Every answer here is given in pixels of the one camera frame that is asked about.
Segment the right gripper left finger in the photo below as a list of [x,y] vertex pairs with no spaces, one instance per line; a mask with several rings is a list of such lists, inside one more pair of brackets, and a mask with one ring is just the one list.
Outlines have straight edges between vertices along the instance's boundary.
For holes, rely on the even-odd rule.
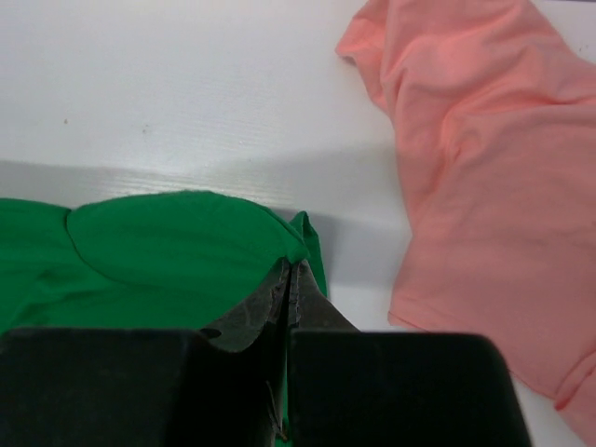
[[272,446],[286,439],[290,266],[199,329],[19,328],[1,338],[5,446]]

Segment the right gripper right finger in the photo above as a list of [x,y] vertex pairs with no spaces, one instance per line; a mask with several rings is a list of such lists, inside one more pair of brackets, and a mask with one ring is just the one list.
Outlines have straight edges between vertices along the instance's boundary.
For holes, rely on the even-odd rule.
[[507,365],[469,333],[363,332],[291,271],[288,413],[296,446],[527,446]]

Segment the green t shirt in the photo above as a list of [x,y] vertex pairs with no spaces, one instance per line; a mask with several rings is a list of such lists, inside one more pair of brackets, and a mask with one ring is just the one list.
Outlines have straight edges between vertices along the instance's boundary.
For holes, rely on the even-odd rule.
[[327,281],[305,212],[212,192],[127,196],[73,210],[1,202],[1,327],[189,329],[236,305],[279,258]]

